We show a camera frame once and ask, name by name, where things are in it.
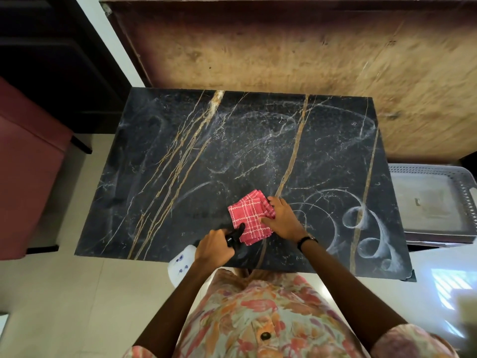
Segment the black wristwatch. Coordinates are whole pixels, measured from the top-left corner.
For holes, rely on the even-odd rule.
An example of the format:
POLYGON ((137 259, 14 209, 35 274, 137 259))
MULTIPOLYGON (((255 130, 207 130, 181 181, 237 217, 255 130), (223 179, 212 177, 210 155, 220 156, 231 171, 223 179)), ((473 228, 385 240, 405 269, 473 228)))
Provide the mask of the black wristwatch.
POLYGON ((311 235, 308 235, 308 236, 305 236, 305 237, 301 238, 301 240, 299 240, 299 241, 297 242, 297 248, 298 248, 298 250, 299 250, 301 253, 303 253, 303 251, 302 251, 302 246, 303 246, 303 244, 304 244, 305 242, 307 242, 307 241, 313 241, 313 242, 318 243, 318 241, 317 241, 313 236, 311 236, 311 235))

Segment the person's left hand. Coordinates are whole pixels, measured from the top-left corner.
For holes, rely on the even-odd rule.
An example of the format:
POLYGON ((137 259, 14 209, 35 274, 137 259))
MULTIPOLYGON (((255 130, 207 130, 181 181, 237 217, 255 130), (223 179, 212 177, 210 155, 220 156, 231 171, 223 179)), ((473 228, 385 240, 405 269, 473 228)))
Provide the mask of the person's left hand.
POLYGON ((232 257, 220 257, 216 253, 216 230, 211 230, 199 243, 195 253, 195 261, 203 266, 217 269, 232 257))

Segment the red upholstered chair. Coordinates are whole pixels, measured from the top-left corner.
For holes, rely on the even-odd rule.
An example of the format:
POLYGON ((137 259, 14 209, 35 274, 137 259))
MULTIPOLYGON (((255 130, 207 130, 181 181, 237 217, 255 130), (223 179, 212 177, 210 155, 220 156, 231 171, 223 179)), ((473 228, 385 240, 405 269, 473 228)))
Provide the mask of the red upholstered chair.
POLYGON ((21 259, 66 152, 92 149, 0 77, 0 261, 21 259))

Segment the dark wooden cabinet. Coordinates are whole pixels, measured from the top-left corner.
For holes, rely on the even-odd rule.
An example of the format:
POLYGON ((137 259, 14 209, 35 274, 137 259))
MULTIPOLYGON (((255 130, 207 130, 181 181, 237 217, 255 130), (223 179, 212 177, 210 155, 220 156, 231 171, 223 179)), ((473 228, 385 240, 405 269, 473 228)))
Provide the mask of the dark wooden cabinet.
POLYGON ((80 134, 114 134, 132 87, 76 0, 0 0, 0 77, 80 134))

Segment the brown wooden board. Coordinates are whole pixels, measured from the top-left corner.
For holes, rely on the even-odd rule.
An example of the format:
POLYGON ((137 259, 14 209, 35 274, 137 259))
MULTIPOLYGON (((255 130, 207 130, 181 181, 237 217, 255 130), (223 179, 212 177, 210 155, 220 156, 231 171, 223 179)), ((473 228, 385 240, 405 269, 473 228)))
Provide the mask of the brown wooden board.
POLYGON ((371 97, 392 161, 477 151, 477 0, 99 0, 147 87, 371 97))

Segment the person's right hand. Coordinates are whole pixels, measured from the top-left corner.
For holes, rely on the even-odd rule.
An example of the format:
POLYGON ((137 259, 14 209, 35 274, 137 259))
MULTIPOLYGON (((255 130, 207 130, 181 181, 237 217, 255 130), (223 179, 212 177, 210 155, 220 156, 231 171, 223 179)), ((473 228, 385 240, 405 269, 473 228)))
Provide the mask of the person's right hand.
POLYGON ((285 199, 269 196, 268 201, 275 211, 274 219, 277 220, 275 227, 269 227, 274 233, 295 244, 309 235, 285 199))

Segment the person's left forearm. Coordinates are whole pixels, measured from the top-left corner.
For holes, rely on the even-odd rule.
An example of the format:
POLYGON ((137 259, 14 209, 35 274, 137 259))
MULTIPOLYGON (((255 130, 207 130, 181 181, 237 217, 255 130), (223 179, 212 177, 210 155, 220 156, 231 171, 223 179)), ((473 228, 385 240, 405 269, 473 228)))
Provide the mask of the person's left forearm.
POLYGON ((188 313, 202 285, 228 260, 200 257, 194 261, 178 287, 164 302, 133 346, 156 358, 172 358, 188 313))

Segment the white spray bottle black trigger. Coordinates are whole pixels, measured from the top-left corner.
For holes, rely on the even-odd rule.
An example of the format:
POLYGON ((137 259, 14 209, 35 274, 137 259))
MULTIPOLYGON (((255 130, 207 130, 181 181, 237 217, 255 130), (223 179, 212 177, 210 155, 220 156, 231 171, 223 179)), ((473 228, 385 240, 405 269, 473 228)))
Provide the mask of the white spray bottle black trigger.
MULTIPOLYGON (((237 228, 233 228, 228 236, 229 246, 231 246, 236 253, 241 249, 242 242, 240 241, 240 237, 245 229, 246 224, 242 222, 237 228)), ((190 266, 193 264, 195 253, 200 241, 201 239, 196 240, 192 245, 186 246, 181 253, 176 255, 176 257, 169 262, 167 271, 170 282, 174 288, 179 286, 184 276, 189 271, 190 266)))

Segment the red checked cloth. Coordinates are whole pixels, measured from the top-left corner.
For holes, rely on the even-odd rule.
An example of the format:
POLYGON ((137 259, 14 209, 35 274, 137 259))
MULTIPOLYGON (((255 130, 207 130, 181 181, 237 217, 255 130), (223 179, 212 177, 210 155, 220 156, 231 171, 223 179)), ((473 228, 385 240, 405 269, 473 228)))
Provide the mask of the red checked cloth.
POLYGON ((275 219, 276 213, 265 195, 260 190, 253 190, 235 204, 228 206, 228 211, 235 229, 244 224, 245 229, 239 240, 251 246, 272 235, 270 227, 261 222, 262 217, 275 219))

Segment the person's right forearm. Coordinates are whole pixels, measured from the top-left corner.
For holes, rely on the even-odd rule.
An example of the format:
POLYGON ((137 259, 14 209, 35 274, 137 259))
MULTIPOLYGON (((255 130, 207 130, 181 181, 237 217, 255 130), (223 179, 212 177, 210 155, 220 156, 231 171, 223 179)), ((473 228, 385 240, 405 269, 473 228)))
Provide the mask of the person's right forearm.
POLYGON ((366 350, 392 328, 407 324, 318 243, 307 241, 302 251, 366 350))

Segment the floral patterned dress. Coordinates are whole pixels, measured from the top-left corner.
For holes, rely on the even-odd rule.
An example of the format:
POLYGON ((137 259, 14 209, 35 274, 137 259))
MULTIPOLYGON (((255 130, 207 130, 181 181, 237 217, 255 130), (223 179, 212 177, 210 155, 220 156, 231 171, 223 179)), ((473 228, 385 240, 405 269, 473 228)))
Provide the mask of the floral patterned dress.
MULTIPOLYGON (((202 285, 172 358, 362 358, 350 326, 299 274, 218 268, 202 285)), ((373 358, 458 358, 444 339, 399 325, 369 352, 373 358)), ((156 358, 131 346, 123 358, 156 358)))

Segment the grey plastic perforated basket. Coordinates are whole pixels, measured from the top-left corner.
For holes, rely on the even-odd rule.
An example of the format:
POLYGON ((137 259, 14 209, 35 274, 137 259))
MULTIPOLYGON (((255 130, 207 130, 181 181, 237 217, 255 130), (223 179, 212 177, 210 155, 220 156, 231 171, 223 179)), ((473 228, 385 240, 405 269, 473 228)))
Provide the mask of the grey plastic perforated basket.
POLYGON ((477 239, 477 182, 459 166, 390 163, 408 245, 473 244, 477 239))

